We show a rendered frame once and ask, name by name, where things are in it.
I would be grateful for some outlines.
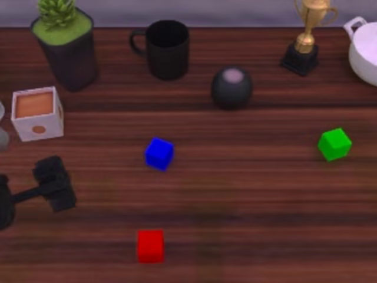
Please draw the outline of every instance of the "green soil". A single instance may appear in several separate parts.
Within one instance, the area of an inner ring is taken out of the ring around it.
[[[47,30],[44,23],[39,20],[32,27],[33,33],[49,45],[64,45],[87,33],[91,29],[91,21],[80,11],[76,19],[65,28],[52,28]]]

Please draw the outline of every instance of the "trophy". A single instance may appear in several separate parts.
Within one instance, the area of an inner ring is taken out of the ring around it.
[[[305,31],[288,46],[280,64],[296,74],[306,76],[318,65],[318,46],[312,29],[333,22],[338,16],[338,10],[330,6],[330,0],[302,0],[301,9],[295,0],[295,7],[305,25]],[[332,12],[333,17],[322,22],[328,12]]]

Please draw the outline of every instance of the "white box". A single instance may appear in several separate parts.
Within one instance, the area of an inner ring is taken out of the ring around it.
[[[55,87],[16,91],[11,121],[23,142],[64,135],[64,112]]]

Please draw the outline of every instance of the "trophy base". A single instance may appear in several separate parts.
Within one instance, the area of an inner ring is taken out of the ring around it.
[[[318,65],[318,46],[314,45],[310,53],[300,53],[295,49],[295,43],[288,46],[280,65],[301,76],[308,75]]]

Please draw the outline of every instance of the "wooden floor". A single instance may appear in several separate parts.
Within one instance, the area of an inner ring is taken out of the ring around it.
[[[17,206],[0,233],[0,283],[377,282],[377,88],[348,63],[342,29],[317,29],[320,65],[302,78],[279,67],[301,29],[192,29],[190,72],[149,75],[127,29],[95,31],[101,77],[71,94],[65,136],[22,143],[9,121],[15,90],[54,85],[28,30],[0,30],[0,126],[11,132],[0,171],[13,192],[33,164],[60,155],[76,209],[42,199]],[[210,83],[225,65],[255,84],[245,111],[214,108]],[[343,127],[349,156],[326,163],[316,144]],[[173,142],[168,172],[144,165],[159,136]],[[166,261],[139,265],[138,229],[164,229]]]

